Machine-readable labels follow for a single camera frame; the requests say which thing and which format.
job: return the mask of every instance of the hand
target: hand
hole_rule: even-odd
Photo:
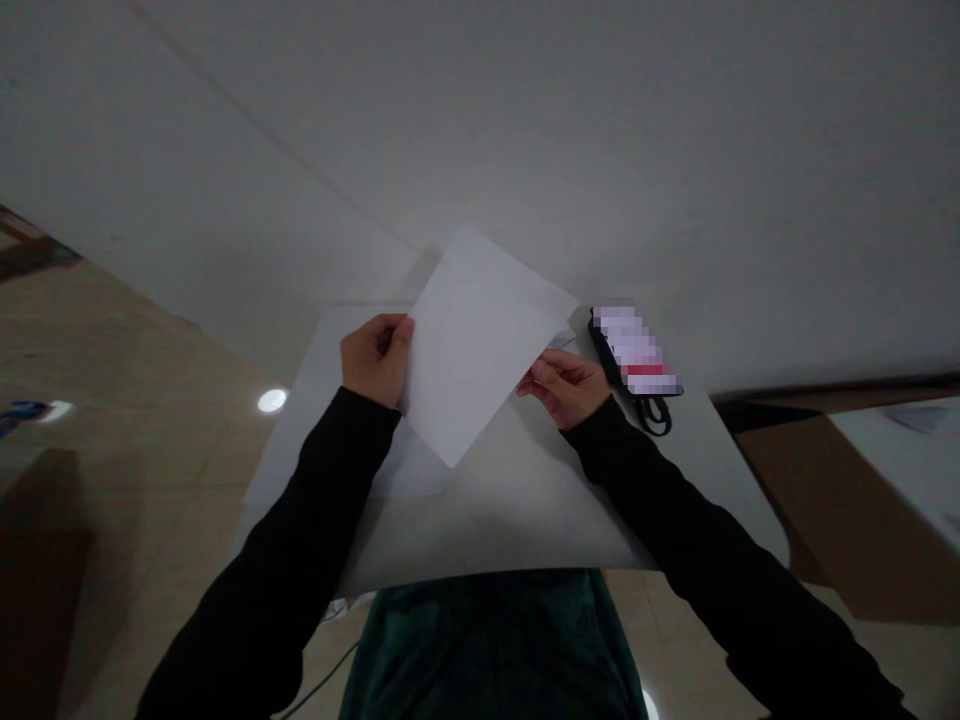
[[[533,395],[561,430],[576,427],[610,397],[610,388],[597,363],[579,355],[548,348],[517,385],[517,395]]]
[[[343,386],[384,407],[395,408],[407,374],[413,320],[377,315],[340,341]]]

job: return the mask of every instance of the round light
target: round light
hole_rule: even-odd
[[[650,697],[650,693],[646,690],[643,690],[643,704],[647,706],[647,718],[649,720],[660,720],[660,713],[657,712],[657,706],[653,704],[653,698]]]
[[[48,404],[50,405],[50,409],[47,410],[46,414],[37,420],[37,422],[53,422],[54,420],[58,420],[66,415],[70,408],[73,407],[73,405],[65,403],[63,400],[54,400]]]
[[[272,413],[282,408],[286,401],[287,391],[274,388],[273,390],[267,390],[260,396],[257,407],[260,408],[260,412]]]

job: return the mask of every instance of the person's left hand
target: person's left hand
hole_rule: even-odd
[[[384,407],[395,408],[407,374],[413,320],[377,315],[340,341],[343,386]]]

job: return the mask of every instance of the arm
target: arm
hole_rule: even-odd
[[[556,353],[544,353],[551,364],[538,361],[518,394],[544,403],[587,478],[607,491],[774,717],[817,717],[824,703],[850,717],[912,717],[844,622],[627,422],[600,367]]]
[[[389,317],[383,322],[392,329],[399,319]],[[333,596],[400,421],[389,408],[405,372],[411,331],[405,327],[404,337],[387,337],[386,345],[382,332],[360,345],[378,358],[359,376],[363,363],[348,343],[357,333],[344,339],[345,387],[307,436],[283,495],[167,650],[140,700],[139,718],[267,718],[294,700],[301,651]]]

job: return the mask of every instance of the person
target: person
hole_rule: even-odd
[[[295,699],[302,650],[337,587],[400,420],[412,333],[405,316],[380,315],[343,339],[342,387],[283,495],[174,639],[139,718],[267,718]],[[543,404],[588,481],[606,491],[774,718],[912,717],[844,622],[627,422],[596,363],[545,350],[517,394]],[[646,711],[600,572],[540,570],[378,592],[340,716]]]

